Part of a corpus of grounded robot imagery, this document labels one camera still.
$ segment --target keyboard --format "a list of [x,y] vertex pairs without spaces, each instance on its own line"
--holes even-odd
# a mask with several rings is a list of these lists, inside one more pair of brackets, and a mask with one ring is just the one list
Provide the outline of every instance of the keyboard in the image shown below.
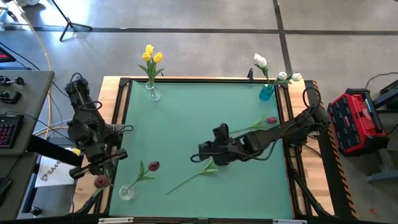
[[0,114],[0,150],[12,149],[21,130],[24,115]]

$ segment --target tripod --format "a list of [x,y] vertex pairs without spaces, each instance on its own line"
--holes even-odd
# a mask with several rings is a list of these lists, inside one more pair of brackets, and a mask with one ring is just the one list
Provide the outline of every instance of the tripod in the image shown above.
[[57,3],[55,3],[55,0],[51,0],[51,1],[53,2],[54,6],[58,9],[58,11],[60,11],[62,17],[63,17],[63,18],[66,20],[66,22],[67,22],[67,26],[64,28],[64,30],[63,30],[63,32],[62,32],[62,35],[61,35],[61,37],[60,37],[60,41],[61,41],[61,42],[62,42],[63,36],[65,35],[65,33],[67,32],[67,30],[68,30],[69,28],[72,28],[72,29],[73,29],[74,31],[76,31],[76,32],[77,32],[77,30],[75,29],[75,27],[84,27],[84,28],[87,28],[87,29],[89,29],[89,30],[92,30],[92,29],[93,29],[91,26],[86,26],[86,25],[83,25],[83,24],[77,24],[77,23],[72,22],[72,21],[71,21],[67,16],[65,16],[65,14],[61,11],[61,9],[58,7]]

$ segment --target blue vase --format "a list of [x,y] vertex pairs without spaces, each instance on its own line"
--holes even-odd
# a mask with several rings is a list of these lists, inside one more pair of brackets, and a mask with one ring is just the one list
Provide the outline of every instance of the blue vase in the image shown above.
[[268,84],[265,84],[259,94],[259,98],[262,101],[267,101],[271,98],[272,94],[274,94],[274,87],[271,85],[268,87]]

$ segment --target glass vase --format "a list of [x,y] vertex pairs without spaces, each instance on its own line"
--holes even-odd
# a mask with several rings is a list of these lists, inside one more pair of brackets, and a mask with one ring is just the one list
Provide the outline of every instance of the glass vase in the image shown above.
[[119,189],[119,197],[122,200],[131,200],[135,198],[137,195],[137,192],[131,184],[124,184],[120,189]]
[[155,86],[155,82],[148,81],[145,86],[149,92],[149,99],[152,101],[158,101],[160,99],[160,91]]
[[259,98],[262,101],[267,101],[271,98],[272,94],[274,94],[275,88],[272,85],[265,84],[259,94]]

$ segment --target concrete floor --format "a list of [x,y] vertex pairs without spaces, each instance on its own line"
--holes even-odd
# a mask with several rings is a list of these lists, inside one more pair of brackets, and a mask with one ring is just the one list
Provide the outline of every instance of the concrete floor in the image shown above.
[[[286,54],[282,54],[280,35],[272,0],[58,0],[58,5],[73,22],[95,28],[184,28],[184,29],[267,29],[274,34],[209,34],[164,32],[69,32],[59,42],[60,32],[38,32],[49,53],[55,83],[65,86],[75,72],[88,79],[91,97],[96,100],[102,79],[108,75],[144,75],[137,64],[146,44],[164,55],[165,75],[244,77],[253,63],[254,53],[267,57],[270,75],[285,70]],[[10,10],[18,21],[0,13],[0,21],[10,27],[25,24],[12,2]],[[279,0],[282,22],[286,30],[398,30],[398,2],[393,0]],[[48,0],[25,7],[34,26],[64,26],[65,21]],[[382,32],[329,33],[329,35],[287,34],[287,52],[293,71],[304,79],[316,80],[323,102],[329,103],[347,88],[362,88],[378,73],[397,72],[398,36]],[[0,32],[0,41],[47,70],[43,51],[31,31]],[[261,74],[255,70],[254,75]],[[380,77],[369,89],[378,90],[397,79],[397,75]],[[68,100],[55,88],[52,96],[63,119],[72,117]],[[53,111],[54,123],[60,121]],[[47,105],[40,115],[47,120]],[[397,118],[381,116],[386,129]],[[396,150],[397,134],[391,136],[390,148]],[[377,172],[377,155],[341,157],[358,216],[362,220],[397,223],[398,182],[368,184],[365,176]],[[70,195],[71,187],[40,189],[35,206],[44,216],[64,215],[69,211],[68,197],[48,201],[50,195]]]

